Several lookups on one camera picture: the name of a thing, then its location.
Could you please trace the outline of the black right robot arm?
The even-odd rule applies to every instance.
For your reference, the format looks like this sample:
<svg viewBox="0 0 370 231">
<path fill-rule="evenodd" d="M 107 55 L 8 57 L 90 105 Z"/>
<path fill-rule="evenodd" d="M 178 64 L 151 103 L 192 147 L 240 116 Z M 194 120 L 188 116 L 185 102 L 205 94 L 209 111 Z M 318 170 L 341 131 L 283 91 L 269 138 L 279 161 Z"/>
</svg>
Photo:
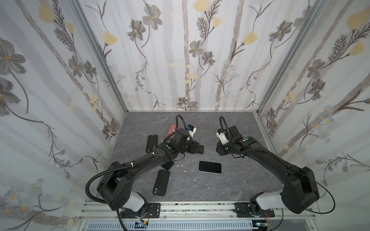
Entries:
<svg viewBox="0 0 370 231">
<path fill-rule="evenodd" d="M 280 191 L 262 192 L 252 197 L 248 204 L 252 216 L 259 217 L 274 208 L 300 214 L 320 199 L 318 187 L 321 184 L 310 168 L 300 168 L 283 160 L 255 138 L 243 137 L 236 126 L 220 128 L 216 135 L 219 138 L 216 151 L 220 156 L 248 157 L 271 172 L 283 185 Z"/>
</svg>

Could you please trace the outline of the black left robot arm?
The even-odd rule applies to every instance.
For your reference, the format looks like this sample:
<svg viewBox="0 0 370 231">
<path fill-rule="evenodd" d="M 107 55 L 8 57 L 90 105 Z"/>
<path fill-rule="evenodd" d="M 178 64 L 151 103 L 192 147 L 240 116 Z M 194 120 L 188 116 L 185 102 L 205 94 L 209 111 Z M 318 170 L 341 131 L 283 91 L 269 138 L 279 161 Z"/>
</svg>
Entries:
<svg viewBox="0 0 370 231">
<path fill-rule="evenodd" d="M 86 195 L 93 201 L 107 204 L 112 211 L 129 209 L 137 216 L 148 210 L 148 202 L 140 193 L 132 191 L 133 183 L 141 174 L 173 161 L 179 154 L 194 154 L 199 144 L 193 140 L 197 129 L 188 125 L 170 135 L 169 142 L 162 142 L 154 151 L 132 162 L 113 162 L 109 168 L 88 180 Z"/>
</svg>

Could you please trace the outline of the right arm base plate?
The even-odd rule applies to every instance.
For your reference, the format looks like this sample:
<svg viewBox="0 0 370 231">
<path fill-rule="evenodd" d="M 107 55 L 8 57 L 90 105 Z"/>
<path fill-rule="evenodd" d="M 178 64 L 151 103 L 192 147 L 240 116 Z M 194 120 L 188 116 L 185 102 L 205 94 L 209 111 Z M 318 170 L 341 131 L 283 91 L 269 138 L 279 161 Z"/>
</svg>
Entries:
<svg viewBox="0 0 370 231">
<path fill-rule="evenodd" d="M 274 218 L 272 209 L 262 210 L 256 203 L 239 202 L 234 204 L 238 218 Z"/>
</svg>

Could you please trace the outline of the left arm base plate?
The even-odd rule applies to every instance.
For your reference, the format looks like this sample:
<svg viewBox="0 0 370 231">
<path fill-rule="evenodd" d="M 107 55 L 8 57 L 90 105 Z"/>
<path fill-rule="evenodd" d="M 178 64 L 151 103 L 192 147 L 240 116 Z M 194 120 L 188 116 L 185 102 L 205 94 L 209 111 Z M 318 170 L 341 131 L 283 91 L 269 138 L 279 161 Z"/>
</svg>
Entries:
<svg viewBox="0 0 370 231">
<path fill-rule="evenodd" d="M 121 218 L 159 218 L 161 212 L 161 203 L 148 203 L 145 211 L 140 214 L 140 212 L 133 212 L 129 209 L 123 209 L 120 211 Z"/>
</svg>

